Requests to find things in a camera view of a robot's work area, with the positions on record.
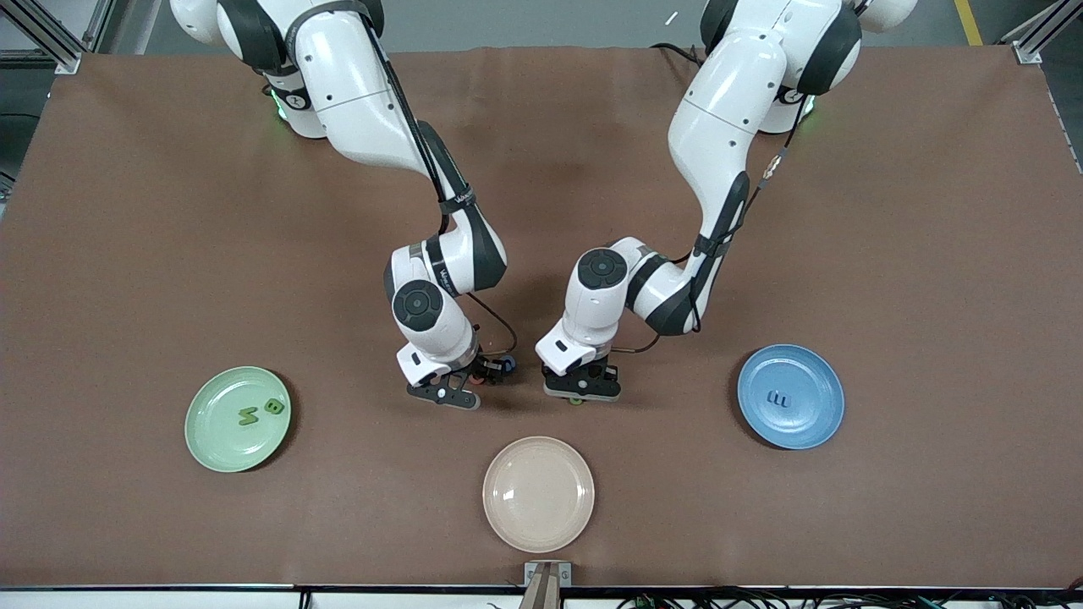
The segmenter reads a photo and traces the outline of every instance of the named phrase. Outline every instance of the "black round joint cap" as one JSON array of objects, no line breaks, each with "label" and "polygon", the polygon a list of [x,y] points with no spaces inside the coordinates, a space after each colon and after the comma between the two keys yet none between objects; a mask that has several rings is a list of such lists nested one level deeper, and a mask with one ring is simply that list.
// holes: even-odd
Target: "black round joint cap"
[{"label": "black round joint cap", "polygon": [[444,298],[432,282],[414,280],[399,288],[391,300],[391,309],[399,323],[414,332],[425,332],[436,325]]},{"label": "black round joint cap", "polygon": [[579,283],[587,289],[604,289],[624,281],[628,274],[628,264],[612,249],[591,249],[579,258],[576,272]]}]

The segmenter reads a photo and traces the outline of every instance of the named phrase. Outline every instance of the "table surface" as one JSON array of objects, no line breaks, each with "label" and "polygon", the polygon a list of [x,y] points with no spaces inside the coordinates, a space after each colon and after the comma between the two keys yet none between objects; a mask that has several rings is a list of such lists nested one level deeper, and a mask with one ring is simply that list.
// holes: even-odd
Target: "table surface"
[{"label": "table surface", "polygon": [[[1083,565],[1083,182],[1040,68],[1006,48],[867,49],[818,100],[722,267],[702,334],[619,355],[616,404],[547,398],[532,344],[576,257],[680,256],[699,207],[666,130],[692,66],[656,50],[483,49],[396,67],[508,248],[483,294],[518,378],[408,398],[381,289],[435,230],[420,176],[292,135],[229,57],[84,57],[8,216],[0,583],[504,583],[533,558],[481,503],[509,442],[579,450],[580,584],[1060,586]],[[756,176],[782,143],[758,138]],[[506,340],[472,303],[486,347]],[[631,315],[618,344],[650,338]],[[785,452],[742,362],[825,357],[847,413]],[[187,453],[192,396],[259,365],[296,426],[264,466]]]}]

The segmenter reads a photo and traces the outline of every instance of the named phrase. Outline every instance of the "white plate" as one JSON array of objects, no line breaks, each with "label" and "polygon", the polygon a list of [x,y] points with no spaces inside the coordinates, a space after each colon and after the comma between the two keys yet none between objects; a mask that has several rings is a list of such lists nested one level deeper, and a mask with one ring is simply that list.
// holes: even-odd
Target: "white plate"
[{"label": "white plate", "polygon": [[586,528],[595,510],[595,479],[572,446],[554,438],[523,438],[488,466],[482,503],[508,545],[544,554],[572,543]]}]

